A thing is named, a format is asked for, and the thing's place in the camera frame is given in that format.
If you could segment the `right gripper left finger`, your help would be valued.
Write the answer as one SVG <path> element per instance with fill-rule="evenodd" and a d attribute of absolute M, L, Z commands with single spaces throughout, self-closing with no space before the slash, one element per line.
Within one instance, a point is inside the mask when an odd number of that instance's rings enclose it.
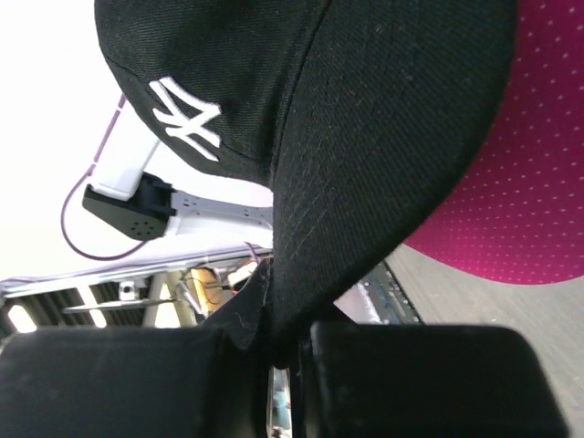
<path fill-rule="evenodd" d="M 45 328 L 1 348 L 4 437 L 264 437 L 262 263 L 194 328 Z"/>

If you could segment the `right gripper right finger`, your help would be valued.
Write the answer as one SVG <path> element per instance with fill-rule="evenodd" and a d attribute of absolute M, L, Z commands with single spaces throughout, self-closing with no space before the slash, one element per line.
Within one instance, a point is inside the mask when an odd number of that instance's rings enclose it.
<path fill-rule="evenodd" d="M 530 344 L 497 326 L 312 326 L 298 347 L 297 437 L 566 437 Z"/>

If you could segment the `magenta cap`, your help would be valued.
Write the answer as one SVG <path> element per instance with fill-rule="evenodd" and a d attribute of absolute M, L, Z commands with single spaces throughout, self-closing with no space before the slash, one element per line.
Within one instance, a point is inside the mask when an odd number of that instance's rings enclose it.
<path fill-rule="evenodd" d="M 407 246 L 518 285 L 583 274 L 583 4 L 522 1 L 504 103 L 473 165 Z"/>

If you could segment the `black cap white logo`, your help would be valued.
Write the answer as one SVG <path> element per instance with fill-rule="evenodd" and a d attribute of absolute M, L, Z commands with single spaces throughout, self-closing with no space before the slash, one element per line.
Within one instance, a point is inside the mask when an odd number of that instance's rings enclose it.
<path fill-rule="evenodd" d="M 273 194 L 273 258 L 213 315 L 282 364 L 462 179 L 500 107 L 514 1 L 98 1 L 99 48 L 195 170 Z"/>

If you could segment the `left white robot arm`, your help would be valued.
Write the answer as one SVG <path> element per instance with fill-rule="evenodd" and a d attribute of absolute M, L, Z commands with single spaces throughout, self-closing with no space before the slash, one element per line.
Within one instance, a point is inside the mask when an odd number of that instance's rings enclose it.
<path fill-rule="evenodd" d="M 208 199 L 174 188 L 146 172 L 161 141 L 114 138 L 99 147 L 82 206 L 130 239 L 217 233 L 253 245 L 273 244 L 273 209 Z"/>

